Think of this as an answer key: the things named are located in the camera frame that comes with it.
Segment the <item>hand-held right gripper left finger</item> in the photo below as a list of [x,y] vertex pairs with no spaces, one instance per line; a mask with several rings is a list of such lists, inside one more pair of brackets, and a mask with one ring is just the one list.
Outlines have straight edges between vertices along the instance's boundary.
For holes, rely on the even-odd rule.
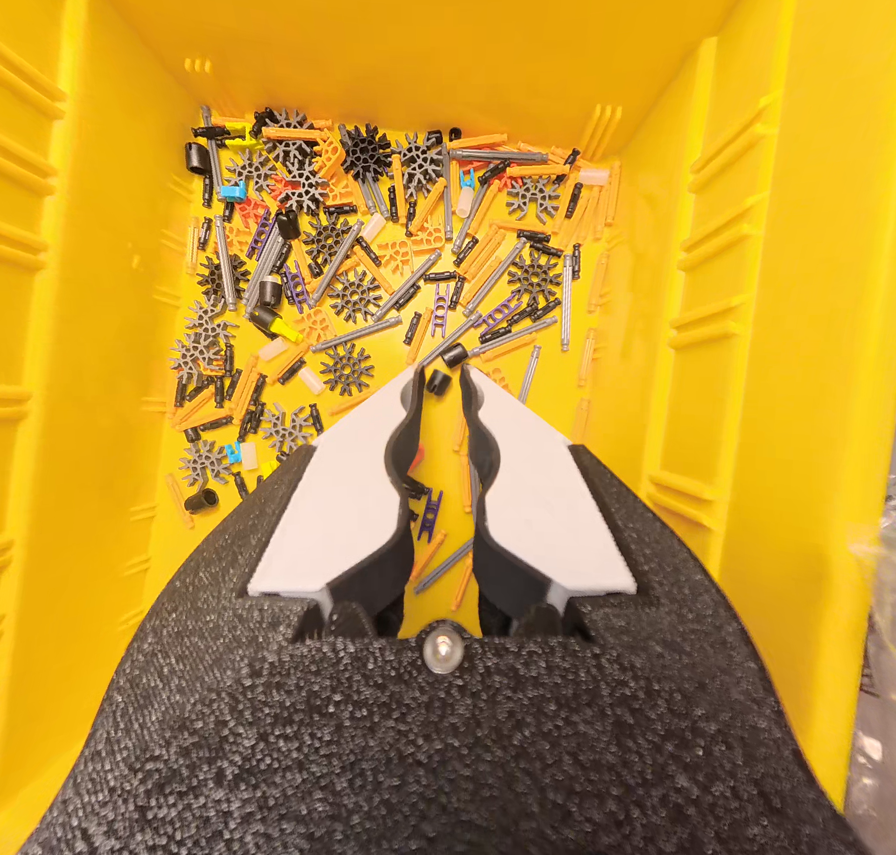
[[301,480],[250,577],[250,596],[354,603],[375,620],[414,562],[406,481],[420,445],[425,370],[407,368],[310,446]]

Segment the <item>yellow plastic bin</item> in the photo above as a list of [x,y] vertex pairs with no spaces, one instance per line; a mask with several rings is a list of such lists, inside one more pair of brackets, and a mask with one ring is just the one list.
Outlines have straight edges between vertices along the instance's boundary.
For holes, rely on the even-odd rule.
[[[460,375],[375,620],[250,596],[310,446],[165,478],[200,108],[621,162],[525,406],[637,581],[484,632]],[[894,0],[2,0],[2,853],[863,853]]]

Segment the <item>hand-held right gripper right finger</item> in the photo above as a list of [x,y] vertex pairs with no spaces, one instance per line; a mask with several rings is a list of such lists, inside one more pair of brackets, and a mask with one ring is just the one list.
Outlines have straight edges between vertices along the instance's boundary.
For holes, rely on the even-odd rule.
[[538,607],[563,628],[572,600],[634,595],[637,581],[574,457],[573,444],[487,375],[460,375],[479,493],[473,576],[484,632]]

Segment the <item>pile of grey orange connectors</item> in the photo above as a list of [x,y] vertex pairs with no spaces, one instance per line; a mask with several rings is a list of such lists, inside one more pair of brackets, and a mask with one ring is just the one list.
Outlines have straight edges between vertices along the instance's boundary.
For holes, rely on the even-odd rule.
[[245,499],[301,446],[404,369],[427,365],[430,397],[471,363],[523,403],[568,355],[574,294],[597,260],[599,306],[621,162],[459,128],[391,137],[270,107],[226,118],[208,106],[185,144],[203,182],[187,229],[192,278],[170,358],[168,419],[184,439],[166,486],[183,522]]

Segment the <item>clear plastic bag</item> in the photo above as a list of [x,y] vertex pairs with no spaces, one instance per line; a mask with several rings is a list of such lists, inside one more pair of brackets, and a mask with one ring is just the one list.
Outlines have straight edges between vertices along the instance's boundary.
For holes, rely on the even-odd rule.
[[879,525],[851,547],[870,583],[863,664],[847,777],[847,819],[872,853],[895,852],[895,457]]

